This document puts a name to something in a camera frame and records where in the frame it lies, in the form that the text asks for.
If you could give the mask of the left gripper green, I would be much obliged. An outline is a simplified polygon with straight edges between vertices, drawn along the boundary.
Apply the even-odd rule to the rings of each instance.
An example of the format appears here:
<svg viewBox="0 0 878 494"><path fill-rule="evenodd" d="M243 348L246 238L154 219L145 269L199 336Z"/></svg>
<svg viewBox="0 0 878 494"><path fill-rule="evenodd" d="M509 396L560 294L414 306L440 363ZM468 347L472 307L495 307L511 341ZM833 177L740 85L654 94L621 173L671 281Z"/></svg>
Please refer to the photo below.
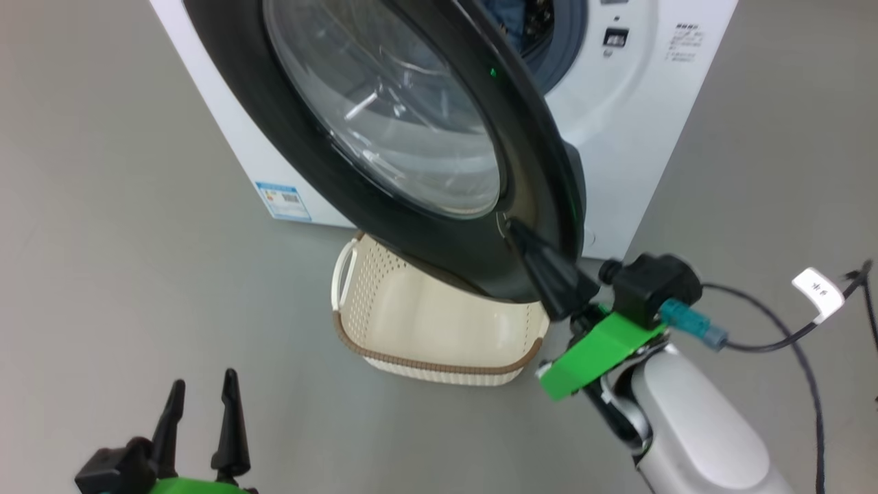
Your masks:
<svg viewBox="0 0 878 494"><path fill-rule="evenodd" d="M238 374L226 369L222 387L224 413L217 450L211 456L211 469L216 480L182 478L176 472L178 424L184 416L186 385L176 379L169 392L152 437L151 469L156 484L147 494L259 494L255 488L244 488L237 478L250 472L250 447L244 418L244 403L239 389Z"/></svg>

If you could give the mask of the white front-loading washing machine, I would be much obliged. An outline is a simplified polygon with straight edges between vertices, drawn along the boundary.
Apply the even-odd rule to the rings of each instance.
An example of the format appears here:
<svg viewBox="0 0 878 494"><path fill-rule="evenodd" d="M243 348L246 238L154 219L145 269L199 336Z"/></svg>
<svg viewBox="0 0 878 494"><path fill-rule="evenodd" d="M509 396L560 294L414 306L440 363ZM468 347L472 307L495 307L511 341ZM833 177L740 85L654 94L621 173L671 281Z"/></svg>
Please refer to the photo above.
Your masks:
<svg viewBox="0 0 878 494"><path fill-rule="evenodd" d="M150 2L253 187L295 187L310 213L307 223L353 228L246 115L195 33L184 0ZM524 58L562 137L581 156L584 256L620 257L645 215L738 0L549 2L553 25Z"/></svg>

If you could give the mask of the dark round washing machine door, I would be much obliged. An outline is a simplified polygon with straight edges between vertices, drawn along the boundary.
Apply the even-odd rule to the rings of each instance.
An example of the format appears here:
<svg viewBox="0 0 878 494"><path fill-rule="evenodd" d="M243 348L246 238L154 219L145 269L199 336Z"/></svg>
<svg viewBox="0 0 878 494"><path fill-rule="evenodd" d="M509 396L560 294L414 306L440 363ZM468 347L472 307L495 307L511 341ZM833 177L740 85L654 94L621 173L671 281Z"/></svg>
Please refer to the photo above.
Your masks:
<svg viewBox="0 0 878 494"><path fill-rule="evenodd" d="M479 0L184 0L233 100L355 228L420 271L539 299L508 226L568 259L584 179Z"/></svg>

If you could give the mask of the cream perforated laundry basket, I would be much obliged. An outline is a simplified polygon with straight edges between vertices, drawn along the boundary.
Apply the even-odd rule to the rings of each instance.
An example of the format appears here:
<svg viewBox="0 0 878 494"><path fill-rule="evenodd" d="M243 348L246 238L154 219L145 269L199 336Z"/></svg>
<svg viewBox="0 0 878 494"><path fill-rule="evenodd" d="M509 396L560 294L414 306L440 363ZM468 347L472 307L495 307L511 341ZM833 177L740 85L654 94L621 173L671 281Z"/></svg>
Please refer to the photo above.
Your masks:
<svg viewBox="0 0 878 494"><path fill-rule="evenodd" d="M349 351L373 368L435 384L509 384L536 357L551 326L538 303L464 293L364 233L336 259L331 306Z"/></svg>

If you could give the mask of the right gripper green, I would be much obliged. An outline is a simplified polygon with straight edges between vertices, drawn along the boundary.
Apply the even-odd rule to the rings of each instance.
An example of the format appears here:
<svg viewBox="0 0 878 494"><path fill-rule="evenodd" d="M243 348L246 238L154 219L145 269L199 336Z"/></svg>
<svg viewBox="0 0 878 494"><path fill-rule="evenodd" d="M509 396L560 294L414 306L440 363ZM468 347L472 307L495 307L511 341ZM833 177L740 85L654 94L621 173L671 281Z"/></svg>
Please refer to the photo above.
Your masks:
<svg viewBox="0 0 878 494"><path fill-rule="evenodd" d="M551 321L571 315L596 297L600 286L577 261L562 255L519 220L509 222L511 238L527 277ZM591 328L573 339L561 356L537 371L539 384L554 401L571 396L635 357L642 357L667 337L667 325L645 329L603 305L592 305L576 320Z"/></svg>

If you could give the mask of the blue energy label sticker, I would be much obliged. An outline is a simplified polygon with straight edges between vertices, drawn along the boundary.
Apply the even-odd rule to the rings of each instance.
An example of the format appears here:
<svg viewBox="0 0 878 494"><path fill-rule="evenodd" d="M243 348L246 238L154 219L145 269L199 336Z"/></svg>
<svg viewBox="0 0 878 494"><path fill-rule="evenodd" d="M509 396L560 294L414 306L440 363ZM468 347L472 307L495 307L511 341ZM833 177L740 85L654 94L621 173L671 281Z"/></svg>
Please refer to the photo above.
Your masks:
<svg viewBox="0 0 878 494"><path fill-rule="evenodd" d="M274 219L311 222L310 213L295 187L264 182L254 182L254 185Z"/></svg>

